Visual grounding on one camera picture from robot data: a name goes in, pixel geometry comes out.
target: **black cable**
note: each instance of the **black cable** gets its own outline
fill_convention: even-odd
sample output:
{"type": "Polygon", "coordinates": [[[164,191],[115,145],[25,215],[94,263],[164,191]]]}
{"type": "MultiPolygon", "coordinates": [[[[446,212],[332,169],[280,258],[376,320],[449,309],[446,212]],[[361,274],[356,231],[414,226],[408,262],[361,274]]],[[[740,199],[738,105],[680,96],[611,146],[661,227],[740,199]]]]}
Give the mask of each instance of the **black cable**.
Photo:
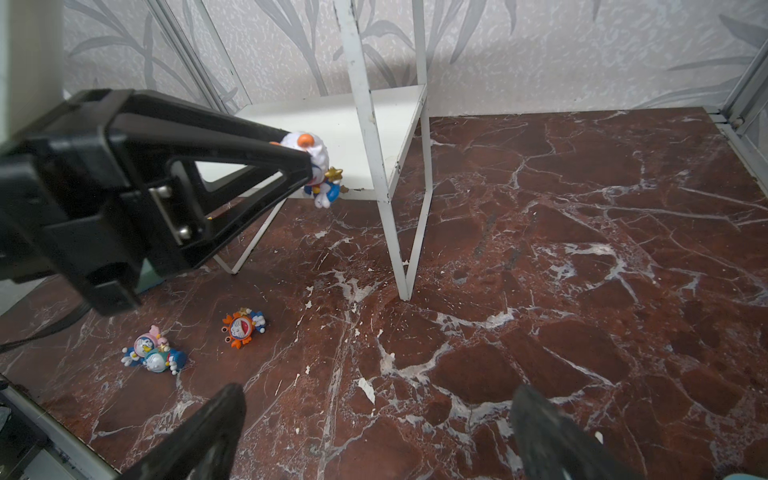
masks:
{"type": "Polygon", "coordinates": [[[0,345],[0,355],[6,352],[10,352],[11,350],[18,348],[26,343],[29,343],[32,340],[39,340],[41,338],[45,338],[46,336],[53,335],[54,333],[59,333],[62,330],[67,329],[68,327],[76,324],[89,311],[91,311],[91,306],[88,305],[88,302],[83,300],[82,303],[76,306],[70,313],[67,313],[64,317],[62,317],[59,320],[56,320],[51,325],[46,326],[44,329],[40,330],[35,335],[27,337],[22,340],[16,340],[15,342],[3,343],[2,345],[0,345]]]}

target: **wall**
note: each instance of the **wall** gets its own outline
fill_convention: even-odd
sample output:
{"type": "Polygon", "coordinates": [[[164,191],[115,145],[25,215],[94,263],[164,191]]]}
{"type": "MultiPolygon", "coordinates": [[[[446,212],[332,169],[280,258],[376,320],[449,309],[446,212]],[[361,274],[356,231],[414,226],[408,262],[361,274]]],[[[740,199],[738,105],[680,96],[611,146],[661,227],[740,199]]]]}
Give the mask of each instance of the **wall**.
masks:
{"type": "MultiPolygon", "coordinates": [[[[179,78],[157,65],[147,76],[152,21],[146,8],[137,14],[140,9],[127,8],[128,3],[141,0],[66,0],[68,88],[146,86],[195,98],[180,86],[183,67],[154,29],[153,55],[179,78]],[[104,15],[106,6],[122,20],[127,32],[118,32],[117,44],[93,40],[115,36],[116,28],[89,15],[86,5],[104,15]],[[88,51],[82,51],[84,43],[88,51]]],[[[768,38],[765,0],[425,3],[432,115],[718,105],[768,38]]],[[[194,37],[230,110],[248,102],[349,91],[330,0],[170,0],[169,5],[194,37]],[[210,25],[204,21],[209,16],[210,25]]],[[[372,86],[411,84],[410,2],[359,0],[357,5],[372,86]]]]}
{"type": "Polygon", "coordinates": [[[64,0],[64,89],[150,88],[206,104],[144,0],[64,0]]]}

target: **metal screw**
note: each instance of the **metal screw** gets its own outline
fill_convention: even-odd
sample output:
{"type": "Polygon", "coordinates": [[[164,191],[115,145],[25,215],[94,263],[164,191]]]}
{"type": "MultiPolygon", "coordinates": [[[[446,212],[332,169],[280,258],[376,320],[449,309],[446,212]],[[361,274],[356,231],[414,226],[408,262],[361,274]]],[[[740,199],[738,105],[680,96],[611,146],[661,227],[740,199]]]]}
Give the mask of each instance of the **metal screw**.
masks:
{"type": "Polygon", "coordinates": [[[174,191],[171,190],[170,186],[168,185],[160,185],[155,189],[155,191],[157,191],[157,194],[160,195],[160,198],[170,198],[170,196],[174,193],[174,191]]]}
{"type": "Polygon", "coordinates": [[[179,233],[179,238],[182,240],[189,240],[192,238],[192,229],[190,229],[187,225],[182,225],[179,227],[179,230],[176,230],[179,233]]]}

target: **toy figurine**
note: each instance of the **toy figurine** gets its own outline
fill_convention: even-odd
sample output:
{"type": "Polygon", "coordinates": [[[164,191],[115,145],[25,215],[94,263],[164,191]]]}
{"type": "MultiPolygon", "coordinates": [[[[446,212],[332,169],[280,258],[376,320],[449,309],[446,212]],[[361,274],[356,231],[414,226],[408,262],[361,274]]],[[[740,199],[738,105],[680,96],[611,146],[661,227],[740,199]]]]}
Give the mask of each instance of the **toy figurine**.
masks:
{"type": "Polygon", "coordinates": [[[177,375],[184,368],[185,363],[187,363],[187,354],[170,347],[151,350],[144,358],[144,366],[150,372],[160,373],[170,369],[171,375],[177,375]]]}
{"type": "Polygon", "coordinates": [[[329,167],[326,145],[316,135],[289,133],[278,145],[303,150],[310,154],[313,176],[312,180],[304,186],[304,193],[315,196],[315,207],[330,208],[334,200],[339,197],[339,193],[348,191],[341,184],[343,170],[329,167]]]}
{"type": "Polygon", "coordinates": [[[123,348],[124,366],[144,366],[150,372],[164,372],[170,367],[170,372],[176,375],[187,362],[184,352],[172,349],[168,340],[160,334],[160,329],[153,325],[148,333],[142,333],[136,338],[131,348],[123,348]]]}
{"type": "Polygon", "coordinates": [[[153,325],[148,333],[142,333],[136,338],[134,345],[130,349],[123,349],[125,356],[121,361],[125,366],[136,366],[143,362],[147,352],[167,344],[168,340],[160,334],[160,329],[157,328],[157,325],[153,325]]]}
{"type": "Polygon", "coordinates": [[[237,349],[250,343],[250,336],[253,335],[254,330],[258,333],[266,332],[264,314],[261,312],[254,313],[250,308],[241,308],[233,315],[227,315],[223,321],[227,326],[221,327],[221,331],[229,333],[224,341],[232,342],[232,347],[237,349]]]}

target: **black plastic housing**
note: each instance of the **black plastic housing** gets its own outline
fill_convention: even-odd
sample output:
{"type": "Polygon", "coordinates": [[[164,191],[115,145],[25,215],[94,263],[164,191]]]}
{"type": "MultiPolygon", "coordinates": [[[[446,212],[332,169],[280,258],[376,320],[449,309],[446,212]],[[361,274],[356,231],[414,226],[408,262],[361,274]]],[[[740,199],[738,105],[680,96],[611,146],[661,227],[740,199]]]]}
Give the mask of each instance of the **black plastic housing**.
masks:
{"type": "Polygon", "coordinates": [[[152,91],[77,94],[0,147],[0,280],[61,273],[103,315],[135,308],[145,258],[197,268],[311,178],[269,143],[286,133],[152,91]],[[209,183],[195,161],[247,167],[209,183]]]}

